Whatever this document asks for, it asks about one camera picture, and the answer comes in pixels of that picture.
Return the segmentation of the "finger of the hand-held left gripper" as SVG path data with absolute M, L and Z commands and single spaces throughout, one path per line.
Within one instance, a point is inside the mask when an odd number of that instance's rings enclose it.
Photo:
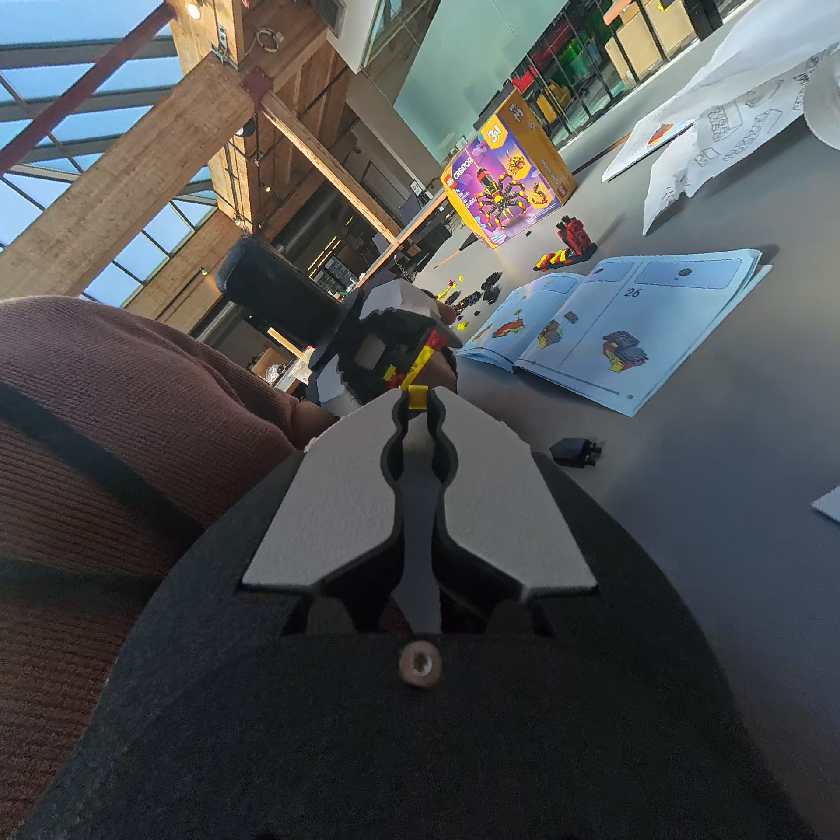
M 416 324 L 419 327 L 440 329 L 444 343 L 454 343 L 454 331 L 444 320 L 437 300 L 409 281 L 395 278 L 372 289 L 364 287 L 361 291 L 360 323 L 371 326 L 375 318 L 383 317 L 386 327 L 391 329 L 403 323 L 407 328 Z
M 336 417 L 346 417 L 374 404 L 394 408 L 394 395 L 383 379 L 381 365 L 367 369 L 351 357 L 334 354 L 318 368 L 313 384 L 316 402 Z

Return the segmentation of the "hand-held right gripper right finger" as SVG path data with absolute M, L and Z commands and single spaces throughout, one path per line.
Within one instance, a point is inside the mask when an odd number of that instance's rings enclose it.
M 593 592 L 585 561 L 531 447 L 443 388 L 427 426 L 440 482 L 433 568 L 458 601 L 530 601 Z

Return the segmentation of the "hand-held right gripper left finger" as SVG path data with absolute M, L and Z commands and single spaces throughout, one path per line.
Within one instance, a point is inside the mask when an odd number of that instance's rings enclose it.
M 306 450 L 241 580 L 252 590 L 389 596 L 403 577 L 409 398 L 389 391 Z

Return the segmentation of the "red yellow black brick assembly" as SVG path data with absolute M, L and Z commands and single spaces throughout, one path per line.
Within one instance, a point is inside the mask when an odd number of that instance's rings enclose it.
M 391 390 L 406 391 L 412 385 L 458 390 L 455 357 L 441 328 L 387 343 L 368 379 L 372 397 Z

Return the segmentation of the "person's left forearm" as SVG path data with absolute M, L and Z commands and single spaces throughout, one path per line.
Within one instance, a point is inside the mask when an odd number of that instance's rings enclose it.
M 299 451 L 299 400 L 183 332 L 71 297 L 3 301 L 2 378 L 215 522 Z

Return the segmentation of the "grey desk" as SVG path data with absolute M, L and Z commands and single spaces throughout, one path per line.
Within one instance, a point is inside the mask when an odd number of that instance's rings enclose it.
M 465 396 L 541 450 L 603 442 L 570 475 L 666 572 L 707 634 L 766 760 L 822 838 L 838 838 L 838 150 L 803 117 L 643 235 L 663 147 L 610 182 L 613 144 L 711 57 L 694 45 L 568 144 L 566 208 L 608 256 L 762 249 L 771 272 L 627 418 L 530 374 L 465 362 Z

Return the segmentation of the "wooden background table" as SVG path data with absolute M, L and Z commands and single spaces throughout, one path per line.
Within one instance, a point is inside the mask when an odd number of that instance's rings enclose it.
M 426 228 L 429 228 L 431 224 L 441 221 L 443 218 L 442 207 L 447 201 L 448 194 L 445 189 L 442 189 L 423 205 L 414 218 L 400 231 L 395 241 L 382 251 L 366 271 L 362 272 L 356 286 L 362 287 L 378 270 L 386 266 L 388 260 L 394 257 L 401 249 L 416 245 L 419 242 L 420 235 Z

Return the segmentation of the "black orange pen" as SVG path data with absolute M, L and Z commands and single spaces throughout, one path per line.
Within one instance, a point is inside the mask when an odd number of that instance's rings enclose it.
M 437 269 L 437 268 L 443 266 L 444 264 L 449 262 L 451 259 L 456 257 L 458 254 L 462 253 L 468 247 L 472 246 L 475 243 L 481 243 L 483 245 L 487 244 L 487 242 L 483 238 L 477 236 L 475 233 L 470 233 L 467 236 L 467 238 L 463 241 L 463 243 L 460 246 L 458 246 L 457 249 L 451 255 L 441 259 L 434 267 Z

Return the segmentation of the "purple yellow toy box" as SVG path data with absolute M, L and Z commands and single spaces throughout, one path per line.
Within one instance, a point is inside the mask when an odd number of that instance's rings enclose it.
M 441 176 L 451 206 L 496 249 L 570 200 L 578 182 L 517 89 Z

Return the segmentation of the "striped red yellow brick model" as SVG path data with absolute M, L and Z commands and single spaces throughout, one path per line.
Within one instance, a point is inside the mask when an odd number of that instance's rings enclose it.
M 540 258 L 533 268 L 534 271 L 545 272 L 566 266 L 576 266 L 594 256 L 597 245 L 585 232 L 581 220 L 564 215 L 556 224 L 556 228 L 563 243 L 562 247 Z

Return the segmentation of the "red steel beam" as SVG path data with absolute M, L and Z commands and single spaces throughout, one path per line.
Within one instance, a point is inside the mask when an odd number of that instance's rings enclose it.
M 1 173 L 5 174 L 13 166 L 22 163 L 28 152 L 32 151 L 42 139 L 51 135 L 54 129 L 78 106 L 87 101 L 104 81 L 142 47 L 149 44 L 157 33 L 175 18 L 175 15 L 174 7 L 167 2 L 162 2 L 126 36 L 99 57 L 92 68 L 58 99 L 33 116 L 29 125 L 2 148 Z

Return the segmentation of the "shelf with coloured bins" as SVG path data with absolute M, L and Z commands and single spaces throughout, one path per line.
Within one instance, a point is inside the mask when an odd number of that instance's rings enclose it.
M 563 146 L 642 82 L 723 24 L 739 2 L 572 1 L 510 82 Z

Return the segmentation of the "white booklet with red picture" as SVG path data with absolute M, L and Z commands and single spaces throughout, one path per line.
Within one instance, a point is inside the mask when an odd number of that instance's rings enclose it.
M 602 176 L 602 183 L 615 179 L 636 163 L 687 131 L 693 123 L 694 120 L 692 119 L 681 122 L 662 122 L 655 129 L 652 128 L 652 125 L 648 125 L 645 133 L 633 132 L 621 147 L 616 158 L 607 166 Z

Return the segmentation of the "person's brown knit sweater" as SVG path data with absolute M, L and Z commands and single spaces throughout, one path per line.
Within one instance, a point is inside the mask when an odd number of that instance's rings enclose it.
M 133 621 L 203 532 L 124 504 L 2 421 L 2 838 L 87 727 Z

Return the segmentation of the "white round object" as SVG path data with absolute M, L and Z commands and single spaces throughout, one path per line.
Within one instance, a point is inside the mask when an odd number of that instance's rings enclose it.
M 809 130 L 825 145 L 839 150 L 838 58 L 830 56 L 805 87 L 804 116 Z

